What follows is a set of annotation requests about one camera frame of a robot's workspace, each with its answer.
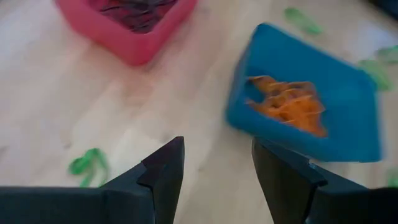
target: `orange pieces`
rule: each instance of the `orange pieces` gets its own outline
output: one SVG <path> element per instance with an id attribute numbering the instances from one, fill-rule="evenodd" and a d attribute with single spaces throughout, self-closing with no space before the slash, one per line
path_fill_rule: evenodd
<path id="1" fill-rule="evenodd" d="M 247 102 L 253 109 L 284 124 L 308 131 L 316 136 L 327 135 L 320 122 L 325 110 L 318 101 L 315 87 L 310 82 L 276 82 L 264 75 L 248 79 L 263 93 L 262 103 Z"/>

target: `pink container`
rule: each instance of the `pink container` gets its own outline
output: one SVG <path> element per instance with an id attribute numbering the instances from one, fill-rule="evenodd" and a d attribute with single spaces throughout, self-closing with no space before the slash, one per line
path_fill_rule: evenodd
<path id="1" fill-rule="evenodd" d="M 99 10 L 106 0 L 57 0 L 69 24 L 79 33 L 102 44 L 131 65 L 149 62 L 171 33 L 186 19 L 197 0 L 178 0 L 150 32 L 129 30 Z"/>

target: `light wood surface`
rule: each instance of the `light wood surface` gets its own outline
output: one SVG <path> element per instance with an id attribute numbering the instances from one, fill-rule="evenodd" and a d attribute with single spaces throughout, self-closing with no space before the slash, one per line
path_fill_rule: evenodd
<path id="1" fill-rule="evenodd" d="M 326 33 L 309 37 L 286 23 L 287 6 Z M 0 184 L 77 186 L 68 163 L 92 147 L 107 153 L 116 177 L 181 135 L 185 175 L 175 223 L 272 223 L 251 137 L 223 117 L 234 66 L 261 22 L 352 63 L 398 44 L 398 24 L 359 0 L 200 0 L 153 62 L 134 68 L 72 31 L 53 1 L 1 1 Z M 386 160 L 319 164 L 383 186 L 398 158 L 396 96 L 379 94 Z"/>

